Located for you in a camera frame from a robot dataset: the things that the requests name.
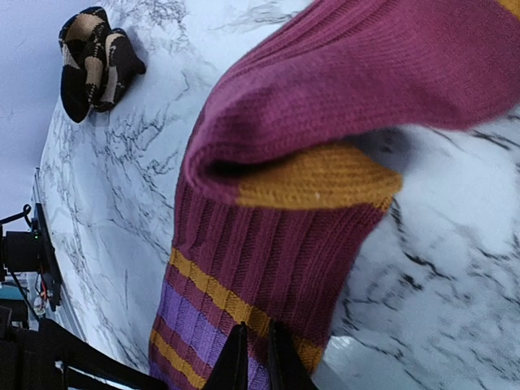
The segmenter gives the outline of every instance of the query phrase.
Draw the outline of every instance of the marble tabletop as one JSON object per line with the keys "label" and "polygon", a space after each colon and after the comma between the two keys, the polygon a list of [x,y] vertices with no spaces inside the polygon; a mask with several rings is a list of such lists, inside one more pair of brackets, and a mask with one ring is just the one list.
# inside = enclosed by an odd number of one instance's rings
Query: marble tabletop
{"label": "marble tabletop", "polygon": [[[147,369],[176,178],[212,86],[310,0],[106,0],[148,71],[111,112],[61,102],[41,198],[80,325]],[[337,302],[322,390],[520,388],[520,108],[468,133],[402,126],[357,144],[404,176]]]}

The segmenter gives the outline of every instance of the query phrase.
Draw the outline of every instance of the ribbed fabric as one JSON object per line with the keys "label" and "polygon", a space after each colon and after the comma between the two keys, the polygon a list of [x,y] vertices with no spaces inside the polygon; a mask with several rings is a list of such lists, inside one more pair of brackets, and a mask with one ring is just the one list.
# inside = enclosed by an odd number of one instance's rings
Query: ribbed fabric
{"label": "ribbed fabric", "polygon": [[243,321],[249,388],[267,390],[271,319],[313,372],[353,260],[401,188],[338,140],[502,114],[520,97],[519,43],[518,19],[491,0],[318,0],[233,66],[184,156],[151,374],[201,389]]}

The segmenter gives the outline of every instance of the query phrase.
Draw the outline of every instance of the knitted fabric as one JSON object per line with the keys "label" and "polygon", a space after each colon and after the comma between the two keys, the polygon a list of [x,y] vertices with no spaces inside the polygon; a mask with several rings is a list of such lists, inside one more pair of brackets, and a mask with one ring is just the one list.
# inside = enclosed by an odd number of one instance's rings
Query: knitted fabric
{"label": "knitted fabric", "polygon": [[146,71],[126,32],[111,29],[106,12],[92,6],[70,18],[59,33],[63,53],[61,98],[79,123],[94,110],[111,109],[136,74]]}
{"label": "knitted fabric", "polygon": [[318,0],[235,64],[193,129],[150,338],[151,374],[200,389],[231,328],[268,389],[270,319],[309,372],[336,299],[401,177],[345,136],[468,128],[520,98],[520,23],[492,0]]}

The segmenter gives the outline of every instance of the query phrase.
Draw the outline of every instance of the yellow stripe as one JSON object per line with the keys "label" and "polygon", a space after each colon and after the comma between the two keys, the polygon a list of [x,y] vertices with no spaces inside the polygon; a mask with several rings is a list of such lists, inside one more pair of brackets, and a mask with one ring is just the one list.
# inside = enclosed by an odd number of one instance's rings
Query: yellow stripe
{"label": "yellow stripe", "polygon": [[167,344],[163,337],[156,331],[152,331],[150,337],[151,342],[157,347],[161,355],[163,355],[173,368],[183,373],[192,386],[195,388],[203,388],[206,380],[198,375],[188,362],[182,359],[179,354]]}
{"label": "yellow stripe", "polygon": [[[229,313],[236,323],[244,321],[259,336],[267,337],[271,320],[267,313],[242,301],[234,292],[205,274],[197,264],[190,262],[177,249],[171,252],[170,265],[179,270],[182,276],[192,280],[199,290],[207,294],[219,309]],[[309,372],[313,372],[321,360],[323,349],[302,338],[294,337],[294,341],[304,367]]]}
{"label": "yellow stripe", "polygon": [[346,142],[242,168],[237,203],[247,207],[312,210],[370,204],[386,212],[402,186],[400,174]]}
{"label": "yellow stripe", "polygon": [[520,0],[498,0],[498,2],[509,12],[520,19]]}

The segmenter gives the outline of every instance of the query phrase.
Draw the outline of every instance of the white marble surface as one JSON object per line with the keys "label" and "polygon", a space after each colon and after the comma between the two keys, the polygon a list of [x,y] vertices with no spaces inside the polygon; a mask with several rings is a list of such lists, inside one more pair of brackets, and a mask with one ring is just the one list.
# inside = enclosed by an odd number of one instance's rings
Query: white marble surface
{"label": "white marble surface", "polygon": [[[310,0],[105,1],[148,65],[110,113],[58,103],[41,193],[91,345],[146,370],[189,133],[242,54]],[[520,119],[408,126],[359,145],[405,187],[362,247],[316,375],[322,390],[520,387]]]}

